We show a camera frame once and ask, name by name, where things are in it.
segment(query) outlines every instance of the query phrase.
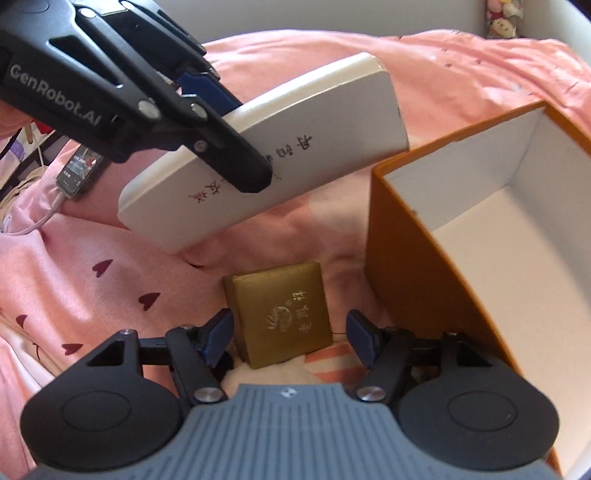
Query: plush toy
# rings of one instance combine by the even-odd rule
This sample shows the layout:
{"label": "plush toy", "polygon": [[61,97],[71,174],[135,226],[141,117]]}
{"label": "plush toy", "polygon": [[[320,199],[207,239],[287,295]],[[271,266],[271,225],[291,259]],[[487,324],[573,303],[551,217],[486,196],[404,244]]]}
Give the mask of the plush toy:
{"label": "plush toy", "polygon": [[487,0],[488,38],[517,38],[524,17],[524,0]]}

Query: charging cable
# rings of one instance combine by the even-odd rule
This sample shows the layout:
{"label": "charging cable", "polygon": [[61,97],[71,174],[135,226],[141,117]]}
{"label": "charging cable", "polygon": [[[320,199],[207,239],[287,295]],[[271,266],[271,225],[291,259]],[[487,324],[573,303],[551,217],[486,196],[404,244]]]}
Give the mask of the charging cable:
{"label": "charging cable", "polygon": [[47,221],[53,216],[53,214],[56,213],[60,209],[60,207],[63,205],[63,203],[65,201],[66,201],[66,195],[64,195],[63,192],[60,192],[59,194],[57,194],[57,197],[51,203],[51,208],[49,209],[49,211],[46,213],[46,215],[41,220],[39,220],[34,225],[31,225],[30,227],[25,228],[24,230],[22,230],[20,232],[5,233],[4,235],[21,236],[21,235],[26,235],[28,233],[31,233],[31,232],[34,232],[35,230],[40,229],[43,225],[45,225],[47,223]]}

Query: heart pattern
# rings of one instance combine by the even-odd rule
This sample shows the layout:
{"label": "heart pattern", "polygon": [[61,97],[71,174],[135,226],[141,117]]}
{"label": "heart pattern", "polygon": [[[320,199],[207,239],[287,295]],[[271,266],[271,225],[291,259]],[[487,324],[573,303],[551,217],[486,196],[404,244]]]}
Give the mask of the heart pattern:
{"label": "heart pattern", "polygon": [[147,312],[150,308],[152,308],[152,305],[154,305],[154,302],[158,300],[159,296],[160,293],[147,293],[138,298],[138,302],[144,306],[144,311]]}
{"label": "heart pattern", "polygon": [[73,355],[80,350],[84,345],[81,343],[62,343],[61,347],[65,350],[65,355]]}
{"label": "heart pattern", "polygon": [[25,327],[24,327],[24,325],[25,325],[25,320],[26,320],[26,319],[27,319],[27,315],[19,315],[19,316],[16,318],[16,321],[17,321],[17,323],[18,323],[18,326],[19,326],[20,328],[22,328],[22,329],[24,329],[24,328],[25,328]]}
{"label": "heart pattern", "polygon": [[111,258],[110,260],[103,260],[92,267],[92,271],[96,272],[96,278],[101,278],[112,263],[113,259]]}

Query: pink blanket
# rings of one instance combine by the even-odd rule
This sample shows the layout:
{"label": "pink blanket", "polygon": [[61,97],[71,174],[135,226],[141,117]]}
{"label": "pink blanket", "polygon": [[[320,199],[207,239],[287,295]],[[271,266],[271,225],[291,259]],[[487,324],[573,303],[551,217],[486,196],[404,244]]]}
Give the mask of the pink blanket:
{"label": "pink blanket", "polygon": [[[591,131],[591,70],[556,41],[485,41],[450,31],[403,38],[280,31],[207,47],[225,85],[243,101],[368,51],[392,75],[413,147],[540,97]],[[74,148],[69,144],[42,181],[18,199],[11,231],[43,217],[56,194],[56,174]],[[41,232],[0,235],[0,471],[10,479],[34,466],[18,430],[31,395],[123,327],[159,336],[173,326],[203,323],[225,305],[223,275],[318,260],[335,333],[343,332],[351,308],[380,325],[389,322],[362,271],[367,170],[172,257],[122,228],[116,217],[123,186],[160,155],[143,152],[110,167],[89,195],[64,204]],[[225,387],[233,392],[240,382],[348,384],[362,374],[348,345],[337,343],[259,371],[240,365]],[[167,381],[162,370],[148,376]],[[557,451],[565,470],[580,453],[560,444]]]}

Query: black round disc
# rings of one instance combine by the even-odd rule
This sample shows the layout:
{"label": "black round disc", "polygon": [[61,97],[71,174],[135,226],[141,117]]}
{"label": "black round disc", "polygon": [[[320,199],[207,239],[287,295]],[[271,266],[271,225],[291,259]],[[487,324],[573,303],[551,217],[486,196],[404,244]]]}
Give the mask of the black round disc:
{"label": "black round disc", "polygon": [[505,368],[460,368],[411,390],[398,420],[407,437],[443,462],[479,471],[528,465],[558,432],[554,406]]}
{"label": "black round disc", "polygon": [[160,450],[182,424],[175,396],[138,375],[67,373],[33,397],[21,416],[38,463],[76,472],[121,468]]}

